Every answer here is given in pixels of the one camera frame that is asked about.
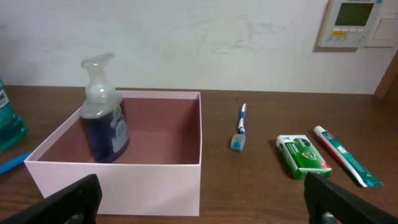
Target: green bottle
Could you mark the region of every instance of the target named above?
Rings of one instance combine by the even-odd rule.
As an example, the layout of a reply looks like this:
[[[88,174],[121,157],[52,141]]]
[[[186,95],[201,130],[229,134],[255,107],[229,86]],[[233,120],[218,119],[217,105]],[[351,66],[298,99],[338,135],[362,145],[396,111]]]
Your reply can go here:
[[[15,145],[26,133],[24,120],[15,114],[0,80],[0,152]]]

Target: soap box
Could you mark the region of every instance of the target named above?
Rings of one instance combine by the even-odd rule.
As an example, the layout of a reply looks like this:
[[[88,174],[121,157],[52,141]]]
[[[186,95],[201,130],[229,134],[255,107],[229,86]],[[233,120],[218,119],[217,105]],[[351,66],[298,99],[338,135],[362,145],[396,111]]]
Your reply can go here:
[[[44,197],[96,174],[98,214],[199,216],[199,92],[120,91],[130,143],[111,164],[94,162],[80,119],[69,117],[25,160]]]
[[[330,176],[330,166],[305,135],[280,135],[276,144],[293,174],[293,179],[304,179],[308,172]]]

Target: yellow sticker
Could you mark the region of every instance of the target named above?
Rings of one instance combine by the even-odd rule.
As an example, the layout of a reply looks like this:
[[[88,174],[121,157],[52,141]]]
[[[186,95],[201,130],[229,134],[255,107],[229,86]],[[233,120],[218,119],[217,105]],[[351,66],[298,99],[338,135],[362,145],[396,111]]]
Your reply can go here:
[[[347,32],[333,32],[333,37],[345,37]]]

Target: bottle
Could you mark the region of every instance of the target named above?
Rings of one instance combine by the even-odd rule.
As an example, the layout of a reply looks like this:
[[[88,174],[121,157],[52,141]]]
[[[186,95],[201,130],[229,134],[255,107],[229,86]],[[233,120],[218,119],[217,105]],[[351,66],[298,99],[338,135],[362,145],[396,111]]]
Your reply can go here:
[[[114,56],[108,53],[81,62],[90,83],[80,116],[95,162],[114,162],[130,143],[123,97],[105,78],[104,67]]]
[[[26,133],[24,120],[15,114],[0,80],[0,152],[15,145]]]

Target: thermostat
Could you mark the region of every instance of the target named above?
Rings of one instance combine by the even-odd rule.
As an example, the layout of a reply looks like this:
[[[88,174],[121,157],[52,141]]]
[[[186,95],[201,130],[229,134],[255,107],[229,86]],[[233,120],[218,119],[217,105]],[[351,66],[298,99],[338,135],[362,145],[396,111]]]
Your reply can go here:
[[[330,0],[319,47],[364,47],[383,0]]]

